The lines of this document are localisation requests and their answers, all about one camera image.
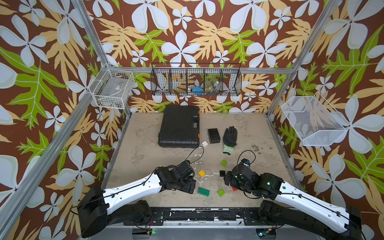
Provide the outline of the black green work glove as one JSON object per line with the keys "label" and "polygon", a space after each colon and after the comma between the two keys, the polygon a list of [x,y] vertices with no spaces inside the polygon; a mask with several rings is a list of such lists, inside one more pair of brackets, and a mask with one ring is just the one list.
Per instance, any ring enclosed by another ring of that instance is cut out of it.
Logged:
{"label": "black green work glove", "polygon": [[223,136],[223,153],[231,155],[234,147],[237,145],[238,131],[234,126],[226,129]]}

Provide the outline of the blue object in basket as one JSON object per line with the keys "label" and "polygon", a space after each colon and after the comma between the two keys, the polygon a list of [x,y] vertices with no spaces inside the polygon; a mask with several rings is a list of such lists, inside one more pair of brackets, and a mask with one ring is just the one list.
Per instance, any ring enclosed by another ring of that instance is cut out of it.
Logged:
{"label": "blue object in basket", "polygon": [[200,87],[194,87],[192,89],[192,93],[195,95],[195,96],[200,96],[204,93],[204,89],[200,88]]}

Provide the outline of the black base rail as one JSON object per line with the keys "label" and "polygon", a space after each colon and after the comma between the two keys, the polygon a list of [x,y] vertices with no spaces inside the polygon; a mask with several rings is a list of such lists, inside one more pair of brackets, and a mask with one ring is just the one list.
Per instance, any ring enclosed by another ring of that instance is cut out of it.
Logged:
{"label": "black base rail", "polygon": [[166,208],[151,207],[152,225],[164,226],[169,222],[235,222],[245,226],[262,226],[258,208]]}

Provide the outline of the white mesh basket right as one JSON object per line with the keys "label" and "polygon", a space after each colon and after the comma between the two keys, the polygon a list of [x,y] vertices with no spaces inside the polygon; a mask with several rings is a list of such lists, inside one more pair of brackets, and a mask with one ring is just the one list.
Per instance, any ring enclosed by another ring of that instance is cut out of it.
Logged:
{"label": "white mesh basket right", "polygon": [[343,115],[320,93],[291,97],[281,110],[303,146],[330,146],[347,132]]}

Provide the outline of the aluminium frame post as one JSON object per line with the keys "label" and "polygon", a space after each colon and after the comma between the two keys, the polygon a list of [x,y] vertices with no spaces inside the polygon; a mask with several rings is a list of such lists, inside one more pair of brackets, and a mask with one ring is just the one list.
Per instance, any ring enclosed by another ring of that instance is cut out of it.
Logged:
{"label": "aluminium frame post", "polygon": [[303,64],[303,61],[305,60],[306,56],[312,49],[313,45],[315,44],[318,36],[324,29],[325,25],[328,22],[328,19],[331,18],[333,12],[335,9],[339,6],[339,4],[342,1],[336,1],[336,0],[331,0],[328,1],[327,4],[325,5],[325,8],[323,9],[322,13],[320,14],[318,20],[316,21],[314,27],[310,31],[310,34],[304,43],[296,61],[293,63],[291,71],[287,74],[286,78],[284,79],[281,87],[277,91],[275,97],[273,98],[270,107],[267,110],[267,117],[273,114],[274,110],[276,107],[279,105],[279,101],[281,100],[287,86],[292,82],[292,80],[295,79],[295,74],[298,73],[299,67]]}

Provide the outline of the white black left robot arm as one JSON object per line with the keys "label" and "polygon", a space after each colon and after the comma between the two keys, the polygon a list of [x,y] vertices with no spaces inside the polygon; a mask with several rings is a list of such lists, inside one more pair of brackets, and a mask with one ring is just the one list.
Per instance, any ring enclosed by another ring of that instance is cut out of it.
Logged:
{"label": "white black left robot arm", "polygon": [[148,176],[123,186],[92,188],[76,207],[82,238],[94,236],[117,223],[147,224],[152,212],[142,198],[165,190],[192,194],[196,187],[194,175],[190,161],[185,160],[175,166],[157,167]]}

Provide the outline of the small black battery box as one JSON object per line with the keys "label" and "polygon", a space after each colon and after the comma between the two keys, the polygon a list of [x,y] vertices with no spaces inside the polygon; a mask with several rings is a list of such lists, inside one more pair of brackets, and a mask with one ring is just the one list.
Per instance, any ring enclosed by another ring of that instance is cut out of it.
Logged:
{"label": "small black battery box", "polygon": [[218,129],[208,129],[208,136],[210,144],[217,144],[221,141]]}

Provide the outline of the yellow lego brick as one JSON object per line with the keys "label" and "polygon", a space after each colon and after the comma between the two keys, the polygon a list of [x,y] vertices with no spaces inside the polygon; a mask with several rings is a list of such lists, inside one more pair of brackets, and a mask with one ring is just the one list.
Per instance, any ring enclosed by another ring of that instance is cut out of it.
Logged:
{"label": "yellow lego brick", "polygon": [[205,173],[205,171],[200,170],[200,171],[198,172],[198,175],[199,175],[201,178],[203,178],[203,177],[206,175],[206,173]]}

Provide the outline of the black plastic tool case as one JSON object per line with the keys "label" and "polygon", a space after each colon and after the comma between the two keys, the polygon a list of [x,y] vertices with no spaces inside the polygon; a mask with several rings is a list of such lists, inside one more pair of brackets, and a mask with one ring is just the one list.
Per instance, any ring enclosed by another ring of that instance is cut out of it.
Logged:
{"label": "black plastic tool case", "polygon": [[162,148],[197,148],[200,145],[199,107],[167,106],[158,138]]}

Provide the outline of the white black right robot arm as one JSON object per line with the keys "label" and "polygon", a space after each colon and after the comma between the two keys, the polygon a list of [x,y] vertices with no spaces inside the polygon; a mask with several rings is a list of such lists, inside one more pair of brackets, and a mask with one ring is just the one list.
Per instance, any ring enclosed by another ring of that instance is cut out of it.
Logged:
{"label": "white black right robot arm", "polygon": [[258,175],[243,159],[224,177],[227,186],[263,199],[258,216],[264,224],[290,225],[326,240],[363,240],[361,212],[324,202],[270,173]]}

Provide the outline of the lime green lego brick front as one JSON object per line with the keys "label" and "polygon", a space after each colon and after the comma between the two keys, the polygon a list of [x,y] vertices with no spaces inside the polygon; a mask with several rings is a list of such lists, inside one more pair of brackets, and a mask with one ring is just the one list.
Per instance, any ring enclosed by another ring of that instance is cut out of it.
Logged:
{"label": "lime green lego brick front", "polygon": [[219,189],[217,191],[217,194],[218,194],[219,197],[223,197],[226,194],[226,192],[223,189]]}

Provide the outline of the dark green lego brick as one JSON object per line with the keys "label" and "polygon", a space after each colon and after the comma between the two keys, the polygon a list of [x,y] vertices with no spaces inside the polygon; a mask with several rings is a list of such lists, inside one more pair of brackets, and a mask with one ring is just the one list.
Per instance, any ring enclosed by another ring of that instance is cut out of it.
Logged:
{"label": "dark green lego brick", "polygon": [[205,188],[202,188],[202,187],[199,187],[199,188],[198,188],[198,194],[199,194],[199,195],[202,195],[202,196],[205,196],[205,197],[209,197],[209,195],[210,195],[210,190],[205,189]]}

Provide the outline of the clear plastic in basket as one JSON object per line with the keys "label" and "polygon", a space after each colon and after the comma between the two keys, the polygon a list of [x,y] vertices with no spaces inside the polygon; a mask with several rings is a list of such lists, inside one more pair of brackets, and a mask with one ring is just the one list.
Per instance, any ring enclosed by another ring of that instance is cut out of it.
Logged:
{"label": "clear plastic in basket", "polygon": [[222,90],[222,83],[218,79],[208,79],[205,81],[205,93],[207,95],[218,94]]}

